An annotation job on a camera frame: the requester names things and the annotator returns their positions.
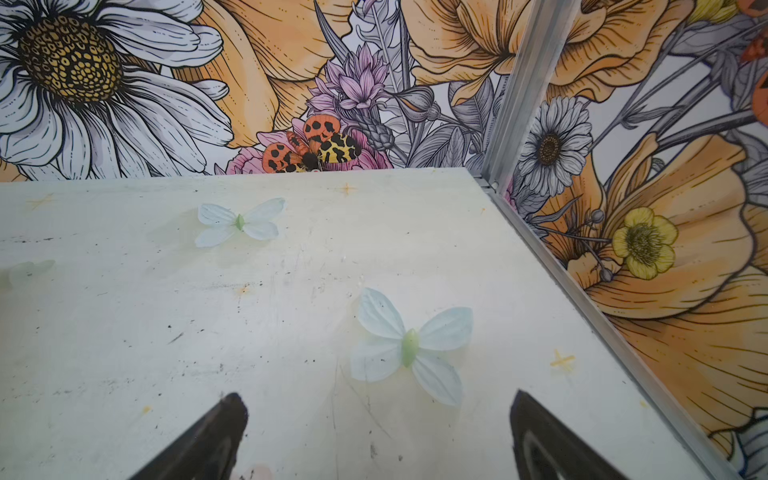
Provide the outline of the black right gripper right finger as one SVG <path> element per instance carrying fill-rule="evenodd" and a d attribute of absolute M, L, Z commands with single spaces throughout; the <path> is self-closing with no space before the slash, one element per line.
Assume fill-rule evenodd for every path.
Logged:
<path fill-rule="evenodd" d="M 512 449 L 524 480 L 626 480 L 531 394 L 516 392 L 510 408 Z"/>

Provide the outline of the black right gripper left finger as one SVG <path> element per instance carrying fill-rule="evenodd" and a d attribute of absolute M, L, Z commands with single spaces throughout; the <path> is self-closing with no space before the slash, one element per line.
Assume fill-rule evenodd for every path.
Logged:
<path fill-rule="evenodd" d="M 230 393 L 130 479 L 229 479 L 247 423 L 246 405 Z"/>

